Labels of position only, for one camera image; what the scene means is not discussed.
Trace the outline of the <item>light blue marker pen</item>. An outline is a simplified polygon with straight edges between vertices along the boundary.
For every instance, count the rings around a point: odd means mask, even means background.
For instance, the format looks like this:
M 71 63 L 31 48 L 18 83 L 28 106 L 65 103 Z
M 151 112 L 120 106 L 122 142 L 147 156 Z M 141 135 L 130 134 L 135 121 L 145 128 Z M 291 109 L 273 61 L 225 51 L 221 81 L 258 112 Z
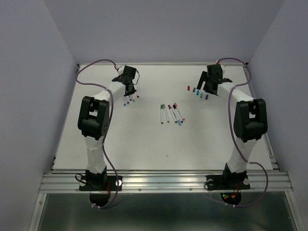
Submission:
M 127 105 L 126 98 L 124 96 L 122 98 L 123 98 L 123 105 L 126 106 Z

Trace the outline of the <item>grey green marker pen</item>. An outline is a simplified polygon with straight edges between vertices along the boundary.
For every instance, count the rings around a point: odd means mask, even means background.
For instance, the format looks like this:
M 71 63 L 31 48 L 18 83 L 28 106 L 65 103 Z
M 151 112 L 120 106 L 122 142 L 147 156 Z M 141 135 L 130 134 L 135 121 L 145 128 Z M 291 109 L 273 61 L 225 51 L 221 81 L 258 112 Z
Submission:
M 164 110 L 164 113 L 165 113 L 165 116 L 166 116 L 167 123 L 170 123 L 170 119 L 169 119 L 165 104 L 163 104 L 163 110 Z

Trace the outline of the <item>dark red marker pen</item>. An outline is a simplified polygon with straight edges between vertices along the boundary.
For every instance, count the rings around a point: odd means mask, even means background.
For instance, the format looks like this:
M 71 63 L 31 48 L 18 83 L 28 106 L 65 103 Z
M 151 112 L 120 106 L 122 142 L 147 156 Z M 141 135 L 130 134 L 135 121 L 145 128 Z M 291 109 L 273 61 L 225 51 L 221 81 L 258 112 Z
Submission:
M 170 111 L 170 113 L 171 113 L 171 116 L 172 116 L 174 122 L 177 123 L 177 122 L 178 122 L 178 121 L 177 121 L 177 118 L 176 118 L 176 116 L 175 116 L 175 114 L 174 114 L 174 112 L 173 112 L 173 108 L 171 107 L 170 104 L 168 105 L 168 108 L 169 108 L 169 111 Z

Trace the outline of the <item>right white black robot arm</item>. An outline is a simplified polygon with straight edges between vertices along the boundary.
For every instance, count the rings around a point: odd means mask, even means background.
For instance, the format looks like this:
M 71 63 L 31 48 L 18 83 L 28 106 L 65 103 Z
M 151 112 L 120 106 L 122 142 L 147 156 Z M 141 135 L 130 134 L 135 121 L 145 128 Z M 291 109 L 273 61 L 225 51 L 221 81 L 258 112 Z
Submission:
M 206 177 L 208 190 L 249 189 L 247 164 L 257 141 L 268 130 L 266 102 L 247 95 L 230 79 L 224 78 L 218 63 L 207 66 L 202 72 L 197 89 L 227 100 L 228 112 L 235 109 L 233 116 L 228 115 L 234 149 L 223 173 Z

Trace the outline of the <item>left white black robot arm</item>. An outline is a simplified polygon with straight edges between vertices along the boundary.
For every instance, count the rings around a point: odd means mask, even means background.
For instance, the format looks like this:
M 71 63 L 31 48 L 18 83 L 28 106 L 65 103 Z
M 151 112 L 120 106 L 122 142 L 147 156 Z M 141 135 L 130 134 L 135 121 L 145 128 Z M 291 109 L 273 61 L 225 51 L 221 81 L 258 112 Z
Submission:
M 118 99 L 130 98 L 136 92 L 133 80 L 138 70 L 125 65 L 117 72 L 109 87 L 81 101 L 77 127 L 84 137 L 88 159 L 85 175 L 77 178 L 81 188 L 89 186 L 101 190 L 107 185 L 103 145 L 110 126 L 110 109 Z

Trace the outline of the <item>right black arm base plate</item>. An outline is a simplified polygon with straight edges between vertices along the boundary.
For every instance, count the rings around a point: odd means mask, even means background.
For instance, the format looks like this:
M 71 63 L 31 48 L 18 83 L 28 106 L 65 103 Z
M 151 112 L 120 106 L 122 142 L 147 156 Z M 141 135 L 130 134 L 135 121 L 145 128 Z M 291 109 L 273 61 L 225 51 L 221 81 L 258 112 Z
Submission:
M 209 191 L 227 191 L 234 189 L 249 190 L 251 188 L 250 184 L 244 184 L 244 179 L 226 179 L 222 175 L 207 175 L 206 184 Z

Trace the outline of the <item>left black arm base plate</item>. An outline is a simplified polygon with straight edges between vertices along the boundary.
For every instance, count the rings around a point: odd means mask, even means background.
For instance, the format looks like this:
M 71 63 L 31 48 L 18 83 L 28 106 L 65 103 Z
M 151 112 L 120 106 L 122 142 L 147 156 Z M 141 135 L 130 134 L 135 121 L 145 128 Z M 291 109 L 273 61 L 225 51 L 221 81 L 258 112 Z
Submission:
M 122 181 L 123 177 L 113 175 L 108 175 L 107 180 L 104 182 L 95 182 L 91 183 L 89 180 L 86 179 L 86 176 L 77 177 L 75 175 L 76 180 L 79 182 L 79 190 L 85 192 L 98 192 L 98 191 L 121 191 L 122 190 Z

